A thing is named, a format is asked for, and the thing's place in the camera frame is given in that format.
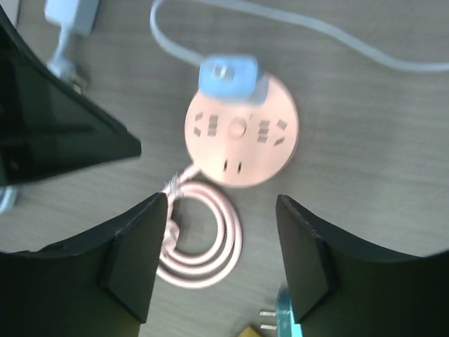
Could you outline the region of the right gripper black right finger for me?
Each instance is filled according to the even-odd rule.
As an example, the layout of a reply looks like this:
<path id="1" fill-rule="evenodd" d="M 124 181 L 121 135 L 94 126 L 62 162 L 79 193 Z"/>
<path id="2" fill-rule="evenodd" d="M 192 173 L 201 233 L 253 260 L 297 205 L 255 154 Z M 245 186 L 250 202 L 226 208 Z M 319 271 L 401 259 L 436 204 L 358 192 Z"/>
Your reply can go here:
<path id="1" fill-rule="evenodd" d="M 387 249 L 319 218 L 286 195 L 276 223 L 303 336 L 447 336 L 448 252 Z"/>

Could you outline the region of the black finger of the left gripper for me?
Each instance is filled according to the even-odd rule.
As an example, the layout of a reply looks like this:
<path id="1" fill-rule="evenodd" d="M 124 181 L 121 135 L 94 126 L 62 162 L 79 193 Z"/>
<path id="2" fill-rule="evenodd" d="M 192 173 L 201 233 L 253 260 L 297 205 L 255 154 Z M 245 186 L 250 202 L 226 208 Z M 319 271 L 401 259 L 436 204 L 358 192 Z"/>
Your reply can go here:
<path id="1" fill-rule="evenodd" d="M 141 142 L 37 58 L 1 14 L 1 185 L 139 157 Z"/>

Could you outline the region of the teal plug adapter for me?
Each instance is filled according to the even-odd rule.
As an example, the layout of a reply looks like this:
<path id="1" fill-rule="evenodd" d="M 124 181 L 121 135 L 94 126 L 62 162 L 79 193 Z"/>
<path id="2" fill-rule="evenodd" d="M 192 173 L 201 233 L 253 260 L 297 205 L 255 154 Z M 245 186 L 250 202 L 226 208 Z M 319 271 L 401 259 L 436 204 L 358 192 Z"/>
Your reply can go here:
<path id="1" fill-rule="evenodd" d="M 277 337 L 303 337 L 302 327 L 295 322 L 293 305 L 287 288 L 280 288 L 274 310 L 259 311 L 260 317 L 273 317 L 275 324 L 260 324 L 260 329 L 275 331 Z"/>

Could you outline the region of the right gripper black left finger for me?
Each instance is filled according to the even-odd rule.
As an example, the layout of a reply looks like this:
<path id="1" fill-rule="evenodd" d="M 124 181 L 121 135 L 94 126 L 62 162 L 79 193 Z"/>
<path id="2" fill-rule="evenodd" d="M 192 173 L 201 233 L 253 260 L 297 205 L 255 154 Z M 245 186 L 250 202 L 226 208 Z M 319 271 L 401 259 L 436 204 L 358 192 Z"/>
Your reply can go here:
<path id="1" fill-rule="evenodd" d="M 168 202 L 125 213 L 39 251 L 1 254 L 2 336 L 137 336 L 147 321 Z"/>

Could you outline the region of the yellow plug adapter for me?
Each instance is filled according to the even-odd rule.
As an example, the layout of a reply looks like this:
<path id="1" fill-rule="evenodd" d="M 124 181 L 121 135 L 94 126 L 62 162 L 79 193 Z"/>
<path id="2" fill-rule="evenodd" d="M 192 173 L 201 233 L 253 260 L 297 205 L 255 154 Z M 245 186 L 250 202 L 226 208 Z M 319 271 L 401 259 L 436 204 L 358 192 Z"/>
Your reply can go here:
<path id="1" fill-rule="evenodd" d="M 252 326 L 247 326 L 239 333 L 238 337 L 262 337 L 262 335 Z"/>

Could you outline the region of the pink round power socket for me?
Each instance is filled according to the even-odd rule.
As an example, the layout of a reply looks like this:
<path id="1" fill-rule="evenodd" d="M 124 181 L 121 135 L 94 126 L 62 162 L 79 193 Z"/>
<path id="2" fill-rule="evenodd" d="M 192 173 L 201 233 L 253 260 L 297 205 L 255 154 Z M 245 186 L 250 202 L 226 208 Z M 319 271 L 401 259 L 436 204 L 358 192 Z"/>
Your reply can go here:
<path id="1" fill-rule="evenodd" d="M 236 266 L 243 248 L 237 210 L 218 190 L 248 188 L 273 178 L 292 159 L 299 140 L 298 108 L 290 91 L 266 74 L 263 102 L 228 103 L 197 91 L 185 118 L 185 143 L 192 160 L 164 186 L 168 210 L 157 276 L 184 289 L 204 289 L 222 281 Z M 180 235 L 172 218 L 176 201 L 195 199 L 215 216 L 212 246 L 195 256 L 177 249 Z"/>

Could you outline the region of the light blue charger plug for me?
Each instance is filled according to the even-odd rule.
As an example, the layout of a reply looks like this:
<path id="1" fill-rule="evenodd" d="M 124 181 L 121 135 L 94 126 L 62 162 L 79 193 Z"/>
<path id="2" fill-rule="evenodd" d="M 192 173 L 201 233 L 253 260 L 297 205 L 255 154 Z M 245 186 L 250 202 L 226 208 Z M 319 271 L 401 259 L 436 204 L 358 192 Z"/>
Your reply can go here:
<path id="1" fill-rule="evenodd" d="M 199 68 L 198 87 L 209 98 L 262 104 L 268 91 L 266 73 L 250 54 L 213 54 Z"/>

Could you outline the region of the light blue power strip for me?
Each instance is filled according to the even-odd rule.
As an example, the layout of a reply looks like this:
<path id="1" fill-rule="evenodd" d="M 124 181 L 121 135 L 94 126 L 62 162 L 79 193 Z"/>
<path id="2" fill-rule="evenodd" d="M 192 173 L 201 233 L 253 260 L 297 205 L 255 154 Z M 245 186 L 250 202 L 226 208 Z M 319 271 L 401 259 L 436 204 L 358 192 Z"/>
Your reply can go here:
<path id="1" fill-rule="evenodd" d="M 1 10 L 14 28 L 18 23 L 20 3 L 21 1 L 1 1 Z M 91 34 L 99 6 L 98 0 L 48 0 L 44 8 L 47 22 L 60 28 L 58 44 L 47 62 L 47 68 L 80 94 L 87 87 L 87 80 L 78 73 L 74 63 L 65 57 L 65 52 L 72 37 L 88 37 Z M 17 197 L 17 187 L 1 187 L 1 214 L 13 208 Z"/>

